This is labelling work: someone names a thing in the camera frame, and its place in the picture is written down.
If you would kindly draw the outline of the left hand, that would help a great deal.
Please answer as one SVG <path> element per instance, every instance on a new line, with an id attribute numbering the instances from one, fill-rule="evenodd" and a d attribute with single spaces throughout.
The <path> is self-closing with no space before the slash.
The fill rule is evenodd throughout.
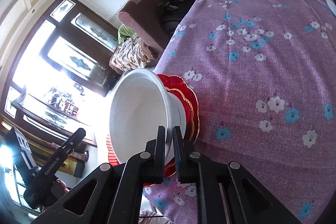
<path id="1" fill-rule="evenodd" d="M 70 190 L 67 188 L 65 182 L 63 180 L 57 179 L 57 183 L 58 185 L 61 187 L 63 193 L 62 196 L 64 196 L 65 194 L 67 194 Z M 42 206 L 41 207 L 41 211 L 44 212 L 48 209 L 48 207 Z"/>

